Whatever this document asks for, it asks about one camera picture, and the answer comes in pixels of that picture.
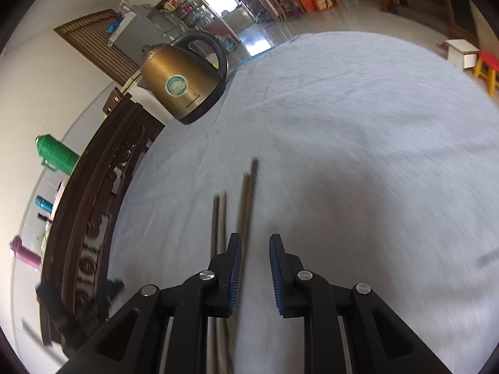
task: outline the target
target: silver bolt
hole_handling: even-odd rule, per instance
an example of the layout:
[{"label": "silver bolt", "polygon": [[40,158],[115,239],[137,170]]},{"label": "silver bolt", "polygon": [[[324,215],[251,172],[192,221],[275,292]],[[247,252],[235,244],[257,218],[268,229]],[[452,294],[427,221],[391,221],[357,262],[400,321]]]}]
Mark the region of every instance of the silver bolt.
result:
[{"label": "silver bolt", "polygon": [[355,286],[359,294],[366,295],[371,292],[371,287],[368,284],[360,283]]},{"label": "silver bolt", "polygon": [[301,270],[299,273],[298,273],[298,278],[300,280],[303,280],[303,281],[308,281],[312,278],[313,274],[310,273],[309,271],[307,270]]},{"label": "silver bolt", "polygon": [[203,281],[208,281],[212,278],[215,278],[215,273],[211,270],[204,270],[199,273],[199,278],[201,278]]},{"label": "silver bolt", "polygon": [[142,289],[140,290],[140,293],[144,296],[144,297],[150,297],[151,295],[154,295],[156,293],[156,286],[152,285],[152,284],[148,284],[148,285],[145,285],[144,287],[142,287]]}]

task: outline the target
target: red and yellow stool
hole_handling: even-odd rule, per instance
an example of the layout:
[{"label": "red and yellow stool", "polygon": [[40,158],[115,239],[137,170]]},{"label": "red and yellow stool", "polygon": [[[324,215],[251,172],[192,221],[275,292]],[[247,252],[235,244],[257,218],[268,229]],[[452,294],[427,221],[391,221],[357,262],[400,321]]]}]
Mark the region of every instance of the red and yellow stool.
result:
[{"label": "red and yellow stool", "polygon": [[[482,65],[486,64],[488,66],[488,73],[482,72]],[[496,87],[499,87],[499,83],[497,82],[496,72],[499,71],[499,59],[495,56],[491,55],[486,51],[478,52],[478,61],[475,66],[475,71],[473,72],[473,76],[477,78],[478,76],[482,76],[484,79],[488,81],[488,95],[493,97],[494,91]]]}]

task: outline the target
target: black handle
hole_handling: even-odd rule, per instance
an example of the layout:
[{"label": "black handle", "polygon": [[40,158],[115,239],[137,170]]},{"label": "black handle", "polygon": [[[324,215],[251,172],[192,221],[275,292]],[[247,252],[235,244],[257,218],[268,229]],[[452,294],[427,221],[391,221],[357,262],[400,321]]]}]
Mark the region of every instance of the black handle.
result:
[{"label": "black handle", "polygon": [[171,45],[182,49],[188,49],[189,47],[187,46],[187,44],[192,41],[203,41],[213,48],[216,54],[216,58],[219,61],[218,72],[220,78],[223,82],[225,82],[228,69],[227,56],[225,55],[224,47],[220,44],[218,39],[206,31],[196,30],[187,32],[186,34],[179,36],[175,41],[171,43]]}]

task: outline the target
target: white cloth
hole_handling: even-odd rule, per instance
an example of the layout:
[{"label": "white cloth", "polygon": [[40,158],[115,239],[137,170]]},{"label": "white cloth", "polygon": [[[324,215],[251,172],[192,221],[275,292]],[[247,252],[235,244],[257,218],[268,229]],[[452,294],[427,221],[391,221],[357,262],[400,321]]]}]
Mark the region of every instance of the white cloth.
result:
[{"label": "white cloth", "polygon": [[451,371],[478,372],[499,341],[499,112],[470,78],[358,32],[300,36],[242,66],[139,166],[109,265],[125,299],[208,266],[213,195],[227,192],[230,234],[252,157],[237,374],[303,373],[303,321],[275,305],[273,233],[331,284],[370,284]]}]

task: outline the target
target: tile floor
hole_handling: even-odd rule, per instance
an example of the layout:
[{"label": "tile floor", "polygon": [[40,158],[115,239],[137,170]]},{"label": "tile floor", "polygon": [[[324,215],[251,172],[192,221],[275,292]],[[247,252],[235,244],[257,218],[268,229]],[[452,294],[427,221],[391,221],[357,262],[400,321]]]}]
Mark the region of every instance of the tile floor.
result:
[{"label": "tile floor", "polygon": [[[250,26],[238,35],[241,44],[229,55],[229,65],[233,66],[297,35],[326,31],[364,31],[390,35],[447,58],[447,52],[437,46],[448,39],[444,34],[407,18],[381,12],[377,0],[347,0],[340,7],[302,15],[299,19],[276,22],[265,27],[256,24]],[[465,73],[472,77],[472,69]],[[478,79],[477,84],[487,91],[483,79]],[[493,101],[499,104],[499,92],[496,92]]]}]

